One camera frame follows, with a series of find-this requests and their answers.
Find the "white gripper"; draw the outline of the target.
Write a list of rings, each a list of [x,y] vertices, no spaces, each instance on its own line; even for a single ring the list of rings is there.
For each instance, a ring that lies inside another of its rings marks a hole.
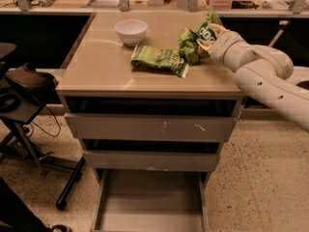
[[[204,45],[201,39],[197,44],[212,57],[213,60],[223,66],[240,66],[243,63],[243,54],[246,48],[246,41],[239,33],[228,31],[224,26],[211,23],[209,25],[217,40],[214,44]]]

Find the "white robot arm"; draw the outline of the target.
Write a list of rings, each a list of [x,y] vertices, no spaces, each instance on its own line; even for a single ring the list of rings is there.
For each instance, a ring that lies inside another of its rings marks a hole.
[[[284,52],[267,45],[249,44],[242,36],[216,23],[208,28],[213,40],[198,39],[210,57],[235,74],[248,97],[309,131],[309,91],[289,81],[294,64]]]

